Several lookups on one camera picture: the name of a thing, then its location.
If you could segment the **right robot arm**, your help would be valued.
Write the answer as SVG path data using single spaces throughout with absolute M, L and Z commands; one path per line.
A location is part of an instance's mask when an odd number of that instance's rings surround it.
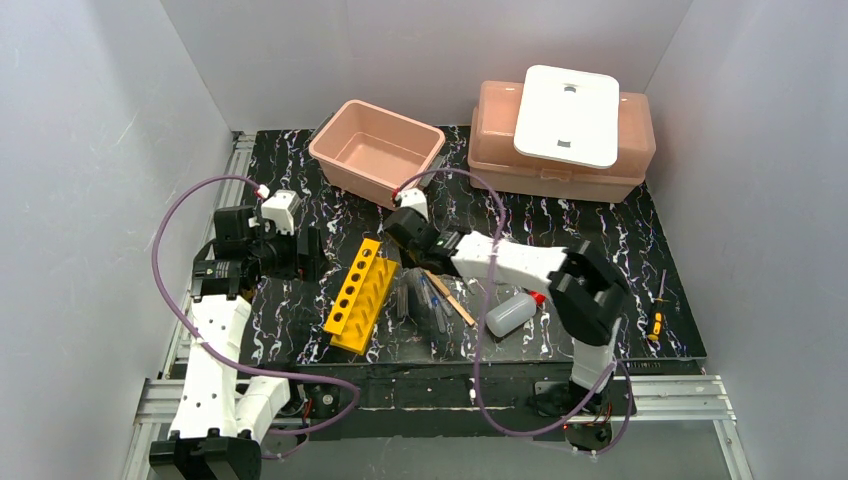
M 568 249 L 496 242 L 471 230 L 440 231 L 410 207 L 393 212 L 384 228 L 406 268 L 513 285 L 549 300 L 573 340 L 570 400 L 585 400 L 591 412 L 600 408 L 629 288 L 598 248 L 588 241 Z

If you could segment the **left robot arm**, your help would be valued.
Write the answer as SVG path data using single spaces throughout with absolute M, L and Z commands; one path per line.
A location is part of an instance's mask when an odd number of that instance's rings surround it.
M 295 201 L 226 207 L 217 234 L 193 260 L 193 339 L 184 386 L 169 433 L 152 443 L 151 469 L 162 479 L 257 479 L 261 443 L 291 399 L 285 378 L 252 375 L 237 390 L 236 363 L 251 315 L 251 293 L 264 278 L 317 281 L 328 263 L 314 227 L 299 232 Z

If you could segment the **yellow test tube rack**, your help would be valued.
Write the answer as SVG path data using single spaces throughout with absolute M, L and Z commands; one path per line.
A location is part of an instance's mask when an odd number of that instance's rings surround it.
M 363 355 L 388 297 L 398 263 L 380 256 L 381 243 L 364 239 L 323 325 L 334 347 Z

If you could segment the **clear glass test tube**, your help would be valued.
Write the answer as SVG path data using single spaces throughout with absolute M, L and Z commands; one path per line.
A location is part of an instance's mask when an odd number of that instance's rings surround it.
M 396 314 L 399 319 L 409 315 L 409 285 L 404 273 L 398 277 L 396 285 Z

